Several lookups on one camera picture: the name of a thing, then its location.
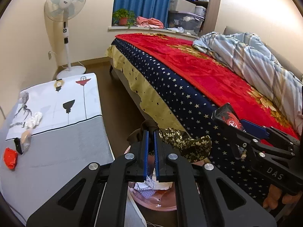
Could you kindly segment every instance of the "crumpled comforter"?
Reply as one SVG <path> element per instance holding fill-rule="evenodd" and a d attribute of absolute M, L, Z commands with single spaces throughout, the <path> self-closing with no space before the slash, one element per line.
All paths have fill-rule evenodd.
<path fill-rule="evenodd" d="M 227 66 L 271 100 L 302 133 L 302 82 L 284 69 L 258 35 L 222 35 L 211 32 L 193 42 L 193 47 Z"/>

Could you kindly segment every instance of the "fan grille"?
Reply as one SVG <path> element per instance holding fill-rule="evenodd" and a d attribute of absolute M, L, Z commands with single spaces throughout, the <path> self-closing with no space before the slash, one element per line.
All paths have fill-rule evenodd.
<path fill-rule="evenodd" d="M 44 5 L 44 11 L 48 18 L 50 18 L 53 21 L 61 22 L 63 21 L 63 15 L 67 17 L 67 19 L 72 19 L 75 17 L 78 13 L 80 13 L 81 9 L 83 8 L 86 0 L 79 1 L 79 0 L 72 0 L 72 4 L 75 7 L 75 12 L 71 15 L 69 15 L 68 9 L 60 9 L 59 5 L 56 3 L 59 3 L 60 0 L 46 0 Z"/>

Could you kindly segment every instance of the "green plant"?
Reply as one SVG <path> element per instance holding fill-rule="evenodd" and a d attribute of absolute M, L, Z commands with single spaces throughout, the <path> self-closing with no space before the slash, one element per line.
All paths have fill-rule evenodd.
<path fill-rule="evenodd" d="M 113 23 L 118 23 L 121 18 L 127 18 L 128 26 L 132 26 L 136 21 L 134 11 L 128 11 L 125 8 L 120 8 L 113 13 Z"/>

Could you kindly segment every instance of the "potted plant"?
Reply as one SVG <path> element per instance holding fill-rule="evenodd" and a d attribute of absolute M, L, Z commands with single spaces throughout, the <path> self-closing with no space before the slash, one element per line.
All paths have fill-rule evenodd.
<path fill-rule="evenodd" d="M 118 22 L 120 26 L 132 26 L 136 21 L 134 11 L 128 11 L 125 8 L 120 8 L 113 13 L 114 23 Z"/>

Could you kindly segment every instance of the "pink towel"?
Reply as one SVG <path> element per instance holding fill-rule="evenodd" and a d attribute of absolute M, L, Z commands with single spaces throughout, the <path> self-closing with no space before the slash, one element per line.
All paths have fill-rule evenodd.
<path fill-rule="evenodd" d="M 155 18 L 146 19 L 144 17 L 138 16 L 137 17 L 137 24 L 141 25 L 141 26 L 142 25 L 154 25 L 154 26 L 156 26 L 159 29 L 163 29 L 164 28 L 163 23 L 160 20 L 155 19 Z"/>

